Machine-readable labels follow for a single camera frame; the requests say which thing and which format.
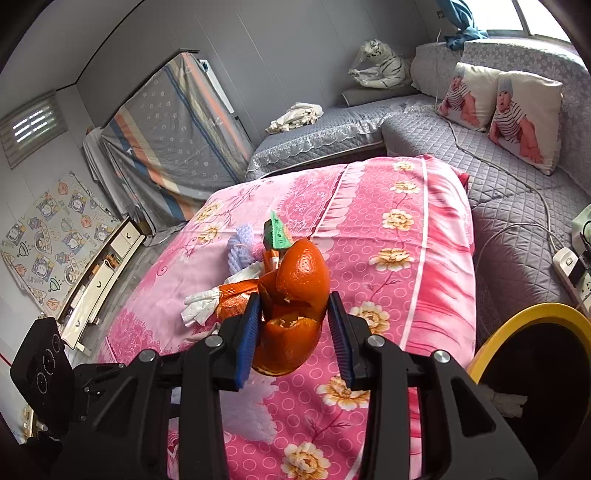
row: floor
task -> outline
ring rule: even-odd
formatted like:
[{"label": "floor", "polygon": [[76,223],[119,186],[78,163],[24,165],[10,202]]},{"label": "floor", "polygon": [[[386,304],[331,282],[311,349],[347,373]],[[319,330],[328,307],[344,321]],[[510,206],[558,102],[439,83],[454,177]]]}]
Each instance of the floor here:
[{"label": "floor", "polygon": [[77,349],[71,350],[66,348],[66,355],[73,367],[79,364],[96,361],[96,355],[99,352],[100,343],[105,338],[116,315],[129,298],[129,295],[135,290],[136,286],[142,278],[144,278],[146,272],[156,262],[160,254],[166,249],[175,235],[176,234],[172,234],[159,245],[154,245],[153,247],[145,247],[141,245],[137,249],[123,273],[117,279],[117,282],[107,296],[105,303],[99,310],[99,323],[97,325],[89,325],[86,327],[84,334],[82,335],[81,343],[90,350],[90,354],[86,355]]}]

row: ceiling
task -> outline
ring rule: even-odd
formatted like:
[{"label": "ceiling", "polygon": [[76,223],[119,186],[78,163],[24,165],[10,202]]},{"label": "ceiling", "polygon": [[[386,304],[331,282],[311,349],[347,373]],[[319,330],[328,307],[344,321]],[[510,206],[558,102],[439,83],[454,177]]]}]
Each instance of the ceiling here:
[{"label": "ceiling", "polygon": [[27,30],[0,73],[0,118],[78,75],[141,0],[53,0]]}]

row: folded white cloth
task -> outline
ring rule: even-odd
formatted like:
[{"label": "folded white cloth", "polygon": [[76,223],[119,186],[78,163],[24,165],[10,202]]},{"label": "folded white cloth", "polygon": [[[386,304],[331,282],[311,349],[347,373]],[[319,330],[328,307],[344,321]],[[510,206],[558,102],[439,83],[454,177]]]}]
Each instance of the folded white cloth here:
[{"label": "folded white cloth", "polygon": [[[240,272],[228,277],[224,285],[259,278],[264,268],[262,262],[254,262],[252,265],[240,270]],[[187,305],[187,308],[181,312],[185,327],[190,327],[195,322],[199,325],[205,325],[207,319],[216,311],[219,302],[219,287],[213,287],[211,290],[200,291],[186,297],[184,304]]]},{"label": "folded white cloth", "polygon": [[525,395],[498,393],[484,384],[479,384],[478,386],[486,399],[490,401],[505,418],[521,418],[523,415],[523,405],[527,402],[527,397]]},{"label": "folded white cloth", "polygon": [[324,112],[320,105],[297,102],[285,115],[273,120],[266,132],[270,134],[287,132],[294,128],[316,123],[316,120],[322,115],[324,115]]}]

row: lavender yarn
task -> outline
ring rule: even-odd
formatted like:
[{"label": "lavender yarn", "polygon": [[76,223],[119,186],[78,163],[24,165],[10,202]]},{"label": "lavender yarn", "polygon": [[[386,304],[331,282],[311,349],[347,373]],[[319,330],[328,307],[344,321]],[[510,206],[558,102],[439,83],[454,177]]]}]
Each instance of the lavender yarn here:
[{"label": "lavender yarn", "polygon": [[236,228],[236,233],[228,240],[230,274],[234,275],[255,262],[252,256],[253,243],[252,225],[247,223]]}]

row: cartoon wall sticker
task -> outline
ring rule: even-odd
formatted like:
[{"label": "cartoon wall sticker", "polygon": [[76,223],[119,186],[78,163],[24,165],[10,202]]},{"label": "cartoon wall sticker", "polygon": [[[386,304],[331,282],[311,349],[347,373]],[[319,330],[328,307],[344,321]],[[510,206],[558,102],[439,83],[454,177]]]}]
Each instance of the cartoon wall sticker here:
[{"label": "cartoon wall sticker", "polygon": [[68,255],[66,252],[59,252],[56,254],[56,261],[63,265],[64,263],[68,263],[70,261],[71,255]]},{"label": "cartoon wall sticker", "polygon": [[72,198],[70,198],[70,203],[68,203],[68,207],[70,207],[75,212],[82,214],[84,213],[84,207],[86,206],[87,200],[88,199],[78,192],[78,190],[74,190]]},{"label": "cartoon wall sticker", "polygon": [[72,268],[71,265],[68,265],[65,269],[64,269],[64,280],[66,281],[66,283],[70,286],[74,286],[74,284],[76,283],[76,279],[77,279],[77,275],[76,272],[74,271],[74,269]]},{"label": "cartoon wall sticker", "polygon": [[16,270],[21,277],[24,277],[25,273],[27,273],[26,267],[22,264],[15,265],[14,270]]},{"label": "cartoon wall sticker", "polygon": [[61,290],[60,282],[57,278],[51,277],[49,279],[49,291],[59,291]]},{"label": "cartoon wall sticker", "polygon": [[48,253],[51,255],[51,239],[49,238],[49,231],[45,223],[41,224],[41,229],[35,233],[33,245],[39,253]]},{"label": "cartoon wall sticker", "polygon": [[99,223],[96,226],[95,239],[97,239],[101,243],[104,243],[104,241],[107,240],[107,238],[112,232],[113,229],[110,226],[107,226],[104,223]]},{"label": "cartoon wall sticker", "polygon": [[84,237],[82,237],[81,234],[79,234],[75,230],[72,230],[62,240],[62,243],[64,243],[65,246],[67,246],[75,255],[84,246],[86,240],[84,240]]},{"label": "cartoon wall sticker", "polygon": [[54,262],[52,262],[45,255],[39,254],[35,259],[35,263],[33,263],[31,271],[35,273],[39,278],[48,281],[49,277],[51,277],[51,271],[53,270],[53,267],[55,267]]},{"label": "cartoon wall sticker", "polygon": [[70,264],[64,269],[64,280],[70,286],[73,286],[80,277],[80,267],[74,257],[70,257]]},{"label": "cartoon wall sticker", "polygon": [[37,230],[39,228],[39,225],[41,224],[41,221],[39,220],[39,218],[33,217],[29,218],[28,224],[29,227],[31,227],[31,229]]},{"label": "cartoon wall sticker", "polygon": [[72,230],[74,228],[74,223],[72,223],[72,219],[71,218],[63,218],[61,219],[61,229],[64,230],[66,233],[68,233],[70,230]]},{"label": "cartoon wall sticker", "polygon": [[16,260],[8,252],[2,252],[2,259],[6,262],[6,265],[12,265],[12,263]]},{"label": "cartoon wall sticker", "polygon": [[33,297],[35,297],[35,300],[37,300],[39,305],[43,305],[43,300],[45,300],[45,297],[47,297],[47,292],[32,287],[30,287],[30,289]]},{"label": "cartoon wall sticker", "polygon": [[46,305],[49,307],[50,310],[55,312],[57,308],[60,306],[60,302],[56,299],[49,299],[47,300]]},{"label": "cartoon wall sticker", "polygon": [[27,244],[25,244],[25,242],[21,242],[21,244],[18,246],[18,255],[17,257],[28,257],[29,256],[29,247],[27,246]]},{"label": "cartoon wall sticker", "polygon": [[88,215],[82,215],[82,219],[80,220],[83,228],[88,228],[92,225],[92,220]]},{"label": "cartoon wall sticker", "polygon": [[8,231],[6,238],[8,238],[15,246],[17,246],[26,231],[27,227],[25,227],[21,222],[17,222]]},{"label": "cartoon wall sticker", "polygon": [[37,205],[37,209],[41,212],[46,222],[61,210],[49,192],[45,192],[45,199]]}]

